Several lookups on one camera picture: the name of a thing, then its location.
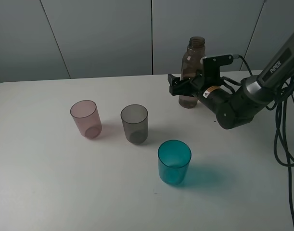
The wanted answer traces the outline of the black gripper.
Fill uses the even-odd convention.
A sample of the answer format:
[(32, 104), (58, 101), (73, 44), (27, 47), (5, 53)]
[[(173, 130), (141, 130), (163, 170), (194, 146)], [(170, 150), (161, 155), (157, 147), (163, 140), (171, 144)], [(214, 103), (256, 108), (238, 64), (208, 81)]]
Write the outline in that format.
[(203, 70), (197, 70), (196, 76), (189, 80), (182, 80), (172, 74), (168, 74), (169, 93), (172, 96), (191, 96), (193, 89), (196, 95), (208, 96), (211, 92), (219, 89), (220, 87), (220, 74), (219, 71), (207, 72), (205, 75)]

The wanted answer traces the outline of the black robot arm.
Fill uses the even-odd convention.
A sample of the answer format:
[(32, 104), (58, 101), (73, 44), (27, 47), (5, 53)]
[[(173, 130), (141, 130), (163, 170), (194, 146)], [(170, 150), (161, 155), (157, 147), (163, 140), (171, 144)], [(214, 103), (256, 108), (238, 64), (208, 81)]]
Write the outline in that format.
[(271, 102), (278, 105), (294, 92), (294, 33), (259, 75), (241, 82), (220, 76), (220, 67), (232, 64), (237, 55), (203, 57), (201, 71), (180, 79), (168, 75), (171, 95), (193, 96), (209, 108), (224, 129), (251, 122)]

